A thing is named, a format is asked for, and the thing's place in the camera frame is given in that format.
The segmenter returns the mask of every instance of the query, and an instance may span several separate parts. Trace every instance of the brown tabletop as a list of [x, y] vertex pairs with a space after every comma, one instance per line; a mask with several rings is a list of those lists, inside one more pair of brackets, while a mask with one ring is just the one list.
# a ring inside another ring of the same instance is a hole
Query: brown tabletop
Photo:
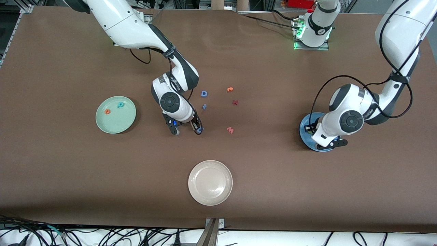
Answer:
[[[175, 137], [150, 94], [169, 69], [160, 54], [142, 64], [114, 47], [92, 15], [36, 7], [0, 69], [0, 212], [63, 224], [202, 227], [223, 217], [239, 229], [437, 232], [437, 70], [427, 41], [405, 116], [365, 125], [329, 153], [309, 150], [298, 133], [329, 78], [387, 78], [374, 38], [381, 17], [340, 14], [329, 51], [315, 52], [293, 50], [288, 28], [231, 11], [163, 11], [154, 24], [200, 74], [191, 102], [204, 133], [181, 126]], [[315, 110], [327, 112], [332, 93], [349, 82], [328, 85]], [[131, 98], [137, 118], [111, 135], [95, 113], [114, 95]], [[395, 113], [408, 100], [405, 90]], [[191, 169], [208, 159], [223, 162], [234, 180], [229, 198], [213, 207], [187, 186]]]

